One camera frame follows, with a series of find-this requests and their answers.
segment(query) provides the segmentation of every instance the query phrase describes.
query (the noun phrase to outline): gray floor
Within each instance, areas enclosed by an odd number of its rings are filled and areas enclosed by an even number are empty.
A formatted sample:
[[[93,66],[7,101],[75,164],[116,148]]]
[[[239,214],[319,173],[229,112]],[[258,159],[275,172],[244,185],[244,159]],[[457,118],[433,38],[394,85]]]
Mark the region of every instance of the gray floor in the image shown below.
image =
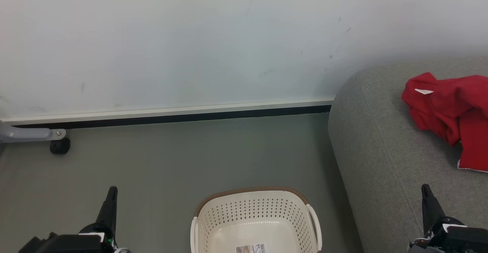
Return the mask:
[[[319,216],[324,253],[361,252],[327,134],[328,114],[71,130],[70,152],[5,145],[0,157],[0,252],[33,236],[74,234],[119,188],[117,242],[134,253],[190,252],[206,196],[253,186],[301,191]]]

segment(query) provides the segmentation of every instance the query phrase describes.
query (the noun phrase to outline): gray sofa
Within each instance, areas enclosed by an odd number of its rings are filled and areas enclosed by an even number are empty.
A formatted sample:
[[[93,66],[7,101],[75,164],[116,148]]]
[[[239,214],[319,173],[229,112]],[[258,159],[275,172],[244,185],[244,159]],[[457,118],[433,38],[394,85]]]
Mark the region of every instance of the gray sofa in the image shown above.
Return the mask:
[[[447,216],[488,229],[488,173],[457,169],[461,146],[418,130],[400,98],[409,78],[428,71],[437,79],[488,76],[488,57],[363,70],[332,105],[329,135],[365,253],[406,252],[423,236],[424,183]]]

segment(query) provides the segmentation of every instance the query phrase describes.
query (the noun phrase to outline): barcode label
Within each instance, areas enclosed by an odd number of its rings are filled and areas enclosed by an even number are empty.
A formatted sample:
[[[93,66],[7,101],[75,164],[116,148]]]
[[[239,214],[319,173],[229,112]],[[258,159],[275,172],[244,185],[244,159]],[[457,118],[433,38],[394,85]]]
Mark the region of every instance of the barcode label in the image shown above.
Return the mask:
[[[266,253],[266,247],[263,243],[244,245],[236,247],[236,253]]]

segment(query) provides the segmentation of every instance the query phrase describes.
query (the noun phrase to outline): baseboard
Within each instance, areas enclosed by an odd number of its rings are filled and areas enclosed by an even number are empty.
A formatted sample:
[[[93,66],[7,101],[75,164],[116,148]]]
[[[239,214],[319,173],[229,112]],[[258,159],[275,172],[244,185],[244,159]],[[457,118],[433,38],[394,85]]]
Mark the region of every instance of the baseboard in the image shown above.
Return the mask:
[[[269,115],[305,114],[326,112],[333,97],[320,99],[250,102],[244,104],[180,107],[172,109],[147,109],[89,114],[34,116],[5,118],[13,126],[47,126],[49,128],[86,128],[99,126],[180,122],[193,120],[259,117]]]

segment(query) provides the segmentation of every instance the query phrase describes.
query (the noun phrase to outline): laundry basket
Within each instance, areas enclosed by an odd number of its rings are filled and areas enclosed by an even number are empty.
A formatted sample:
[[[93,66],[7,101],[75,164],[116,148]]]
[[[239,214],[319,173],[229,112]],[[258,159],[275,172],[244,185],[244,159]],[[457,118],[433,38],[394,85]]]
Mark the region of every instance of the laundry basket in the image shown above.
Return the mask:
[[[289,187],[214,194],[191,223],[192,253],[320,253],[319,220],[307,199]]]

